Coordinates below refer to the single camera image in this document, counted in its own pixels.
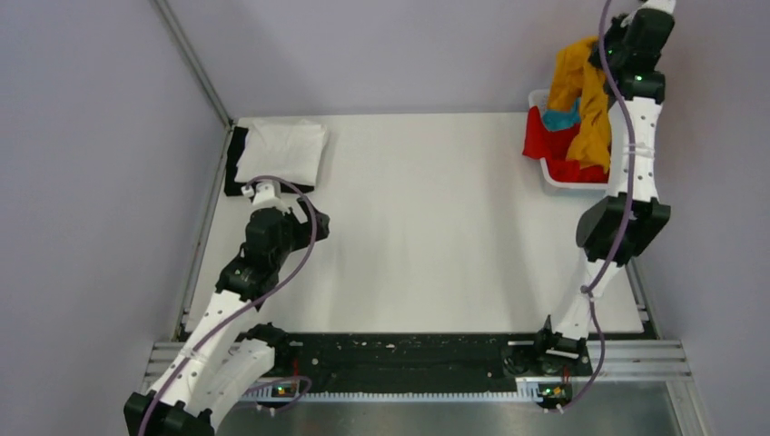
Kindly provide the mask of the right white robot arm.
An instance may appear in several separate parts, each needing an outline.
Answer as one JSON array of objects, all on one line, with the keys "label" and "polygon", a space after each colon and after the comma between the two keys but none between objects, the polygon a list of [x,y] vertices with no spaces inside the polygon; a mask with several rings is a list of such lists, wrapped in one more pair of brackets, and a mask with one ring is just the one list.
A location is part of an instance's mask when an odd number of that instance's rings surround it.
[{"label": "right white robot arm", "polygon": [[576,244],[583,252],[577,269],[580,287],[567,295],[564,308],[547,317],[535,340],[532,361],[545,374],[589,363],[587,338],[599,326],[597,301],[670,219],[654,176],[656,122],[666,94],[666,78],[656,64],[675,26],[675,7],[673,1],[645,1],[599,26],[601,36],[588,59],[606,77],[609,181],[605,197],[577,224]]}]

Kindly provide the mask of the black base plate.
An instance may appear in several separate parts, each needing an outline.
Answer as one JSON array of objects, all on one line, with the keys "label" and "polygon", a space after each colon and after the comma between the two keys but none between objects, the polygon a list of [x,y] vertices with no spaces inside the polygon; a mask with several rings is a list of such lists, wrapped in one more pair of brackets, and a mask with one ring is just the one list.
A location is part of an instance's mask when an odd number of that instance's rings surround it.
[{"label": "black base plate", "polygon": [[548,355],[530,334],[289,333],[270,377],[302,375],[313,393],[514,392],[516,379],[588,376],[586,355]]}]

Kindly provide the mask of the folded black t shirt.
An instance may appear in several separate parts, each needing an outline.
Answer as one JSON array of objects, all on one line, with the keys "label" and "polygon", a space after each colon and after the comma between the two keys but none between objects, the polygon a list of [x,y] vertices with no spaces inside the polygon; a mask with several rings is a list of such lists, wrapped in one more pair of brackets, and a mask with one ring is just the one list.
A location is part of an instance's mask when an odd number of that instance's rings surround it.
[{"label": "folded black t shirt", "polygon": [[238,162],[242,157],[246,145],[247,128],[235,126],[232,130],[230,142],[226,151],[225,172],[223,181],[223,193],[228,197],[242,195],[243,183],[235,181],[238,171]]}]

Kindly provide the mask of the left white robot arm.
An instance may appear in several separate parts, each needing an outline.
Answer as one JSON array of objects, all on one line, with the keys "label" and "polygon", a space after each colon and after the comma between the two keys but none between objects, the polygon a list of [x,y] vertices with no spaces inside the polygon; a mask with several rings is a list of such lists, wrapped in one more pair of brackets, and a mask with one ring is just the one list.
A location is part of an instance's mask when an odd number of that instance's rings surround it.
[{"label": "left white robot arm", "polygon": [[298,204],[304,223],[280,200],[252,212],[245,240],[222,269],[197,327],[149,390],[126,401],[129,434],[213,435],[253,382],[288,370],[291,351],[279,342],[249,339],[236,352],[231,347],[257,326],[262,305],[287,284],[279,275],[289,255],[310,253],[329,235],[329,216],[306,198]]}]

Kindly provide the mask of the teal t shirt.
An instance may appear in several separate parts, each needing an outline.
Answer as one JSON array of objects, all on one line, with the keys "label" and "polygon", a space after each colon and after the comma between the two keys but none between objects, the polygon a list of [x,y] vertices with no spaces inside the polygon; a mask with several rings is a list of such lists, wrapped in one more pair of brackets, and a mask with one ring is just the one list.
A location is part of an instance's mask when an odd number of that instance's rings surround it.
[{"label": "teal t shirt", "polygon": [[579,124],[581,122],[579,110],[580,103],[581,99],[577,98],[572,106],[566,111],[546,109],[541,115],[544,127],[549,132],[558,132],[570,129],[576,124]]}]

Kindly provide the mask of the yellow t shirt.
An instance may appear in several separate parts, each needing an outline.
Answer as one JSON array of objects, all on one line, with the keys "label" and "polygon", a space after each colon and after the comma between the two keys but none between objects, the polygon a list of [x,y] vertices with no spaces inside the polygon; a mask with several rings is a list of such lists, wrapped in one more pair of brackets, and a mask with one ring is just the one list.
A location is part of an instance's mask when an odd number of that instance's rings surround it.
[{"label": "yellow t shirt", "polygon": [[579,130],[567,149],[566,158],[581,169],[597,167],[609,173],[611,127],[606,75],[601,67],[589,61],[596,48],[598,38],[591,36],[558,51],[547,109],[564,113],[577,108]]}]

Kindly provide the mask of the aluminium frame rail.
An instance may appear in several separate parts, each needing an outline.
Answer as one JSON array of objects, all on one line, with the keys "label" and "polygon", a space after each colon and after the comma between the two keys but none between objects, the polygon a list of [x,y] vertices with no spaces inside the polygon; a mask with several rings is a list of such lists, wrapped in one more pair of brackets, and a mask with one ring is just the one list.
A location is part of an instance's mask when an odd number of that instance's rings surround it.
[{"label": "aluminium frame rail", "polygon": [[[592,342],[589,364],[602,367],[595,383],[671,382],[690,375],[683,348],[666,341]],[[508,376],[481,362],[462,366],[354,368],[351,361],[311,366],[306,402],[541,402],[561,382],[557,375]]]}]

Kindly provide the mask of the folded white t shirt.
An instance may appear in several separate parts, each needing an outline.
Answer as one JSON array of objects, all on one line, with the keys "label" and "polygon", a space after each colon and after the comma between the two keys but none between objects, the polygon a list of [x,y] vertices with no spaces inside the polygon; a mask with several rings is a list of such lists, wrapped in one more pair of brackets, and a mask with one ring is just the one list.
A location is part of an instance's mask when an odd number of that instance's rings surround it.
[{"label": "folded white t shirt", "polygon": [[247,123],[245,150],[235,181],[247,183],[260,175],[280,177],[297,186],[316,185],[328,128],[306,119],[276,122],[256,119]]}]

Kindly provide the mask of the red t shirt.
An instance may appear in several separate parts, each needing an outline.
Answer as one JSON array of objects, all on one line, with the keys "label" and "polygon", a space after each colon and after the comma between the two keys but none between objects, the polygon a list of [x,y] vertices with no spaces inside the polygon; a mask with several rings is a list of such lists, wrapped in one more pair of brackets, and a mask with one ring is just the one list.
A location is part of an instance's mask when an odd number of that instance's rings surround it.
[{"label": "red t shirt", "polygon": [[567,159],[568,148],[578,135],[581,124],[570,129],[549,132],[543,125],[536,106],[528,110],[526,134],[522,154],[546,164],[546,175],[559,183],[606,184],[608,175],[600,166],[581,168],[574,160]]}]

